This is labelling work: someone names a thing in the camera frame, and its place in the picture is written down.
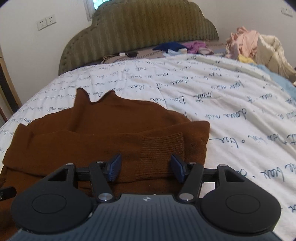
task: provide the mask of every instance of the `bed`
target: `bed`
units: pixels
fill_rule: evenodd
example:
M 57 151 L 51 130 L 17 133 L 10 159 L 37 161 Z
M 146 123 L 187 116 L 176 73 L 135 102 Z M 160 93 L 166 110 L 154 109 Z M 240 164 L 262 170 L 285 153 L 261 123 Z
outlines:
M 170 22 L 172 16 L 177 16 L 176 25 Z M 60 76 L 0 129 L 1 160 L 19 123 L 26 125 L 71 108 L 78 87 L 93 102 L 114 90 L 126 99 L 158 103 L 191 121 L 209 121 L 205 167 L 225 163 L 274 195 L 282 207 L 274 232 L 292 241 L 296 237 L 296 102 L 270 75 L 239 61 L 196 54 L 97 64 L 114 53 L 197 39 L 217 41 L 218 34 L 199 7 L 187 0 L 102 4 L 92 25 L 65 47 Z M 211 183 L 205 183 L 201 196 L 212 189 Z

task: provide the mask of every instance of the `logo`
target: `logo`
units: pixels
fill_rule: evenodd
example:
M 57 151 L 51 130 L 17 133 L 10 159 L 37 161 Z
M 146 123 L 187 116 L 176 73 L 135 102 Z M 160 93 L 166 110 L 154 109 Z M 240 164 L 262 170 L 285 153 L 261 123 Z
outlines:
M 149 202 L 149 201 L 152 200 L 152 199 L 151 199 L 150 197 L 147 196 L 147 197 L 143 198 L 143 200 L 146 201 L 146 202 Z

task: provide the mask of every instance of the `light switch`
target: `light switch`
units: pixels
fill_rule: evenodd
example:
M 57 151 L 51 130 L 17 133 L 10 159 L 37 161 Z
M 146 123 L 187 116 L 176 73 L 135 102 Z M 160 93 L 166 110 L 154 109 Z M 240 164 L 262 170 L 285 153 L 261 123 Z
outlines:
M 282 14 L 285 14 L 285 15 L 288 15 L 287 14 L 287 9 L 286 8 L 283 8 L 283 7 L 281 7 L 281 13 Z
M 46 17 L 46 23 L 47 23 L 47 26 L 48 25 L 52 25 L 54 23 L 56 23 L 57 21 L 55 20 L 55 15 L 50 15 L 48 17 Z
M 287 15 L 293 17 L 293 10 L 291 8 L 287 9 Z
M 38 30 L 41 30 L 47 26 L 45 18 L 37 21 L 36 23 L 37 23 Z

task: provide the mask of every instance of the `blue clothing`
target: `blue clothing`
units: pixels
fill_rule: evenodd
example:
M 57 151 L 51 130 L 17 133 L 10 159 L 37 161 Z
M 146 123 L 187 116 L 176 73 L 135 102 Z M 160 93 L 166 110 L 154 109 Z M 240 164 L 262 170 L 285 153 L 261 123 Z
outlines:
M 177 42 L 168 42 L 168 43 L 160 44 L 152 50 L 162 50 L 167 53 L 168 49 L 171 49 L 177 52 L 179 49 L 184 49 L 184 48 L 186 48 L 184 45 L 179 44 Z
M 269 74 L 270 77 L 274 82 L 279 84 L 295 101 L 296 101 L 296 87 L 286 78 L 271 72 L 266 66 L 264 65 L 256 65 L 251 64 L 252 66 L 258 67 L 259 69 L 263 70 L 265 73 Z

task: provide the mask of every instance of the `cream blanket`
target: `cream blanket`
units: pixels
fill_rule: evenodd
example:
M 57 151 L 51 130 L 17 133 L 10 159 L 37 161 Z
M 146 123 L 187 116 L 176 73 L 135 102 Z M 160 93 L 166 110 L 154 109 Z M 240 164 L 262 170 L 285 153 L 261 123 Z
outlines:
M 284 56 L 283 46 L 275 36 L 259 35 L 255 61 L 257 64 L 265 65 L 272 72 L 289 79 L 291 82 L 296 81 L 296 71 L 288 63 Z

